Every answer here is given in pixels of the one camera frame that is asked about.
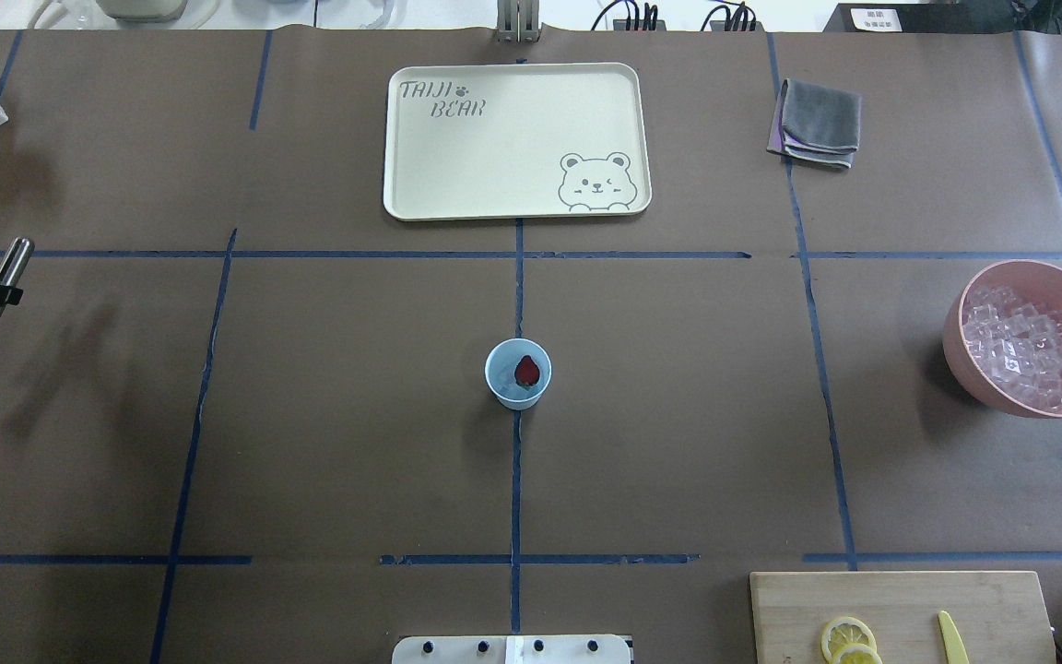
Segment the barcode sticker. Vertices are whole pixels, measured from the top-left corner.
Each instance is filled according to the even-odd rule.
[[[896,10],[851,10],[851,20],[864,32],[904,32]]]

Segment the pink bowl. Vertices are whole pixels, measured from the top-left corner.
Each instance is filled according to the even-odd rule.
[[[961,307],[965,297],[978,286],[1010,286],[1025,302],[1046,303],[1048,307],[1062,308],[1062,269],[1057,266],[1032,260],[1010,260],[995,262],[974,276],[961,291],[948,319],[945,319],[944,347],[948,369],[953,370],[957,381],[970,394],[988,407],[1009,412],[1011,415],[1040,416],[1040,419],[1062,419],[1059,412],[1038,410],[1011,398],[999,390],[990,378],[978,369],[965,345],[965,335],[961,331]]]

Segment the wooden cutting board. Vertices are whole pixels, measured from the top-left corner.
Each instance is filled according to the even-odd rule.
[[[822,664],[821,629],[853,615],[886,664],[945,664],[937,612],[953,615],[970,664],[1052,664],[1035,572],[753,572],[759,664]]]

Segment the white tray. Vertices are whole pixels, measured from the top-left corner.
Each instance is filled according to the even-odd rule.
[[[406,67],[388,84],[383,206],[396,219],[639,214],[650,194],[627,65]]]

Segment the bowl of ice cubes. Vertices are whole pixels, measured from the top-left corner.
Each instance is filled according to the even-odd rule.
[[[1062,269],[997,262],[948,311],[945,359],[957,381],[1011,415],[1062,419]]]

